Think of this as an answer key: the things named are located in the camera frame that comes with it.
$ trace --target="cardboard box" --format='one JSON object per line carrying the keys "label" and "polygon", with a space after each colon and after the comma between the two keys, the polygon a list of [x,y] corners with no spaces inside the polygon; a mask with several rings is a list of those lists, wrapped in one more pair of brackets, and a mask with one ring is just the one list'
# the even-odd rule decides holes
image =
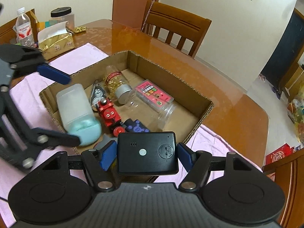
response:
{"label": "cardboard box", "polygon": [[[95,80],[102,81],[104,69],[108,65],[115,65],[120,71],[122,71],[130,82],[132,88],[140,84],[145,79],[149,79],[169,95],[174,97],[176,108],[171,115],[170,122],[165,126],[164,131],[175,132],[177,142],[187,143],[214,106],[210,99],[204,97],[203,94],[190,87],[185,81],[163,69],[161,66],[132,51],[122,51],[73,74],[72,81],[69,85],[54,83],[40,92],[39,95],[43,104],[52,117],[53,122],[61,131],[64,131],[64,129],[57,108],[56,94],[71,85],[80,83],[83,85],[89,98],[91,95],[92,84]],[[121,105],[115,105],[122,121],[125,121],[128,117],[121,112],[121,107]],[[101,125],[102,133],[109,134],[109,131],[102,121]],[[92,148],[97,142],[90,146],[78,147],[76,152],[81,153],[84,150]],[[128,177],[127,179],[127,181],[141,182],[147,180],[153,181],[153,178]]]}

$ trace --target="plastic bottle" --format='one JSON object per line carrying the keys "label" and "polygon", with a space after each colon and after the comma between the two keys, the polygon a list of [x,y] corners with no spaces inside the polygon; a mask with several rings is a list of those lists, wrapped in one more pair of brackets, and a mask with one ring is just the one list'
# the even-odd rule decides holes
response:
{"label": "plastic bottle", "polygon": [[34,37],[32,34],[31,20],[25,14],[25,8],[17,10],[16,30],[19,43],[23,46],[35,47]]}
{"label": "plastic bottle", "polygon": [[105,84],[109,91],[116,96],[118,102],[124,105],[132,88],[126,77],[113,65],[105,68]]}
{"label": "plastic bottle", "polygon": [[101,125],[94,116],[83,86],[79,83],[56,94],[57,106],[64,129],[80,138],[80,146],[87,146],[101,135]]}

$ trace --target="pink sticker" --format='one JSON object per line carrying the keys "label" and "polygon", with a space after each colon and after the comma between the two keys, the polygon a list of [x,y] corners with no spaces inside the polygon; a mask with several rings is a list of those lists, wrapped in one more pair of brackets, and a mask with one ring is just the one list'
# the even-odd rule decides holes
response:
{"label": "pink sticker", "polygon": [[135,89],[159,107],[163,106],[166,102],[169,103],[173,99],[173,97],[150,81],[144,81]]}

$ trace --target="brown door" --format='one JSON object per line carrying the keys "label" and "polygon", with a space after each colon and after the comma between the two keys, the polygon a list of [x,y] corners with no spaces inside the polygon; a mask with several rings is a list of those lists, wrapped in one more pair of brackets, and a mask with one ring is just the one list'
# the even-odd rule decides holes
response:
{"label": "brown door", "polygon": [[113,20],[141,29],[147,0],[113,0]]}

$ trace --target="gold foil bag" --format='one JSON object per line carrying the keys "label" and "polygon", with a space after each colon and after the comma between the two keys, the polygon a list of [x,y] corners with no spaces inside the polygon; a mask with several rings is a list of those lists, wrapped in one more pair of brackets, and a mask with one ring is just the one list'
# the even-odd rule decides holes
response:
{"label": "gold foil bag", "polygon": [[40,31],[38,33],[38,44],[46,60],[75,48],[72,35],[65,29],[65,22]]}

